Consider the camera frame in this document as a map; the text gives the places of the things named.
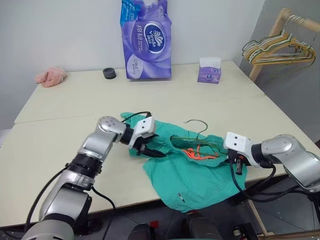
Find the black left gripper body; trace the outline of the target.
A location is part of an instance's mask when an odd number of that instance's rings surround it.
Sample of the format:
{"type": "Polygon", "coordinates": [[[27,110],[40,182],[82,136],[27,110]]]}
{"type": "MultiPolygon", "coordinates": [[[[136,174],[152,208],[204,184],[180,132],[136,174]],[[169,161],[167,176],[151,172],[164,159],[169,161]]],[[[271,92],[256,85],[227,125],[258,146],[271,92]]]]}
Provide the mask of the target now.
{"type": "Polygon", "coordinates": [[[150,137],[138,137],[133,145],[130,147],[130,149],[134,149],[137,151],[137,155],[141,155],[145,152],[145,149],[147,147],[148,142],[150,141],[150,137]]]}

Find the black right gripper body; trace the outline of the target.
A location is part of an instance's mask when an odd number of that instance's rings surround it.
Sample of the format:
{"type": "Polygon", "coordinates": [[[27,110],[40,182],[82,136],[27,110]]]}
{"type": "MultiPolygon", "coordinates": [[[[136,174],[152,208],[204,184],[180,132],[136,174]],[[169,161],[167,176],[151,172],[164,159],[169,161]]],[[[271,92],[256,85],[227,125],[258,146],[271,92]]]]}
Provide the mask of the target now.
{"type": "Polygon", "coordinates": [[[243,166],[247,166],[248,165],[248,160],[247,158],[238,153],[236,150],[233,150],[233,149],[228,149],[228,150],[231,150],[231,163],[232,164],[236,164],[237,162],[242,162],[243,163],[243,166]]]}

